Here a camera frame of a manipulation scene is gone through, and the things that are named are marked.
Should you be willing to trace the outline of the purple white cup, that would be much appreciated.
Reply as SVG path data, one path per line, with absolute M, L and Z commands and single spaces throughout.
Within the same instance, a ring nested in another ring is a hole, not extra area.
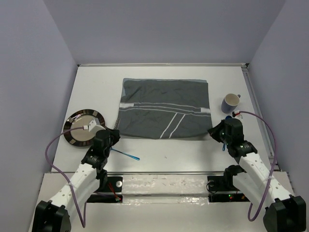
M 225 114 L 233 112 L 239 105 L 241 95 L 240 94 L 227 94 L 221 104 L 221 111 Z

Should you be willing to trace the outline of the dark rimmed dinner plate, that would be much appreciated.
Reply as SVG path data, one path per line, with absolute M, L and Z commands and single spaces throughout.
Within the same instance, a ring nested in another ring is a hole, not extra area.
M 76 147 L 92 145 L 94 134 L 88 131 L 89 123 L 97 119 L 100 125 L 105 125 L 105 119 L 101 113 L 92 109 L 83 109 L 75 112 L 65 121 L 63 131 L 65 140 Z

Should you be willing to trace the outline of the grey striped cloth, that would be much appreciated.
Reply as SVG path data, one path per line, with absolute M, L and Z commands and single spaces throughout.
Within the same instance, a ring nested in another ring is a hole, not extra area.
M 208 82 L 125 78 L 114 128 L 154 140 L 204 136 L 212 128 Z

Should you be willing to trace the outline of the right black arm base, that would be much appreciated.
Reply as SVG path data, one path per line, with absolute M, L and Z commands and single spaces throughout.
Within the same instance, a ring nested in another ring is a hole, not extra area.
M 231 165 L 222 175 L 209 175 L 206 190 L 210 203 L 249 202 L 248 198 L 233 185 L 233 177 L 243 173 L 239 165 Z

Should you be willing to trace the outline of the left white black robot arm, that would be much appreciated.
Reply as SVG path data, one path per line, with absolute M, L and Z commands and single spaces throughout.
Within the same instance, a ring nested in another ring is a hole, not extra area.
M 120 140 L 120 132 L 102 129 L 95 133 L 93 143 L 71 178 L 59 171 L 66 184 L 47 201 L 40 201 L 34 212 L 32 231 L 69 232 L 71 221 L 78 216 L 86 226 L 86 204 L 89 197 L 107 185 L 104 169 L 112 147 Z

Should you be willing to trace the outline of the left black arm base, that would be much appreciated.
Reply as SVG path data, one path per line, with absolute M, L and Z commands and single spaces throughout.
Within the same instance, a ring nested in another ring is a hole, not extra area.
M 99 188 L 88 198 L 87 203 L 122 203 L 123 176 L 104 173 Z

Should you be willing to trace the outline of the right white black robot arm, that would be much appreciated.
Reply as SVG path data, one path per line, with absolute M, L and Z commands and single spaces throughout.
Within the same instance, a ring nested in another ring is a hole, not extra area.
M 294 196 L 273 176 L 257 149 L 245 140 L 242 122 L 236 118 L 223 119 L 208 133 L 223 143 L 237 162 L 225 169 L 223 186 L 240 190 L 252 205 L 265 211 L 263 224 L 268 232 L 304 232 L 307 228 L 304 199 Z

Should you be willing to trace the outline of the blue metal spoon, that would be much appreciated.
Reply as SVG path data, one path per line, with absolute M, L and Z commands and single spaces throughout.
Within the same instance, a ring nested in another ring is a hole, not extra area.
M 229 118 L 232 118 L 232 116 L 228 115 L 228 116 L 225 117 L 225 119 L 229 119 Z M 225 151 L 225 148 L 226 148 L 226 144 L 223 143 L 222 150 Z

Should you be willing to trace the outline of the blue metal fork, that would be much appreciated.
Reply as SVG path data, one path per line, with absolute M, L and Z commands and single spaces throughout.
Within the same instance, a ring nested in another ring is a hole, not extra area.
M 125 156 L 127 156 L 127 157 L 130 157 L 130 158 L 132 158 L 132 159 L 135 159 L 135 160 L 138 160 L 138 161 L 140 160 L 140 158 L 138 158 L 138 157 L 136 157 L 136 156 L 133 156 L 133 155 L 130 155 L 130 154 L 128 154 L 128 153 L 125 153 L 125 152 L 116 150 L 116 149 L 114 149 L 114 148 L 111 148 L 111 150 L 112 150 L 112 151 L 115 151 L 115 152 L 118 152 L 118 153 L 120 153 L 120 154 L 122 154 L 122 155 L 125 155 Z

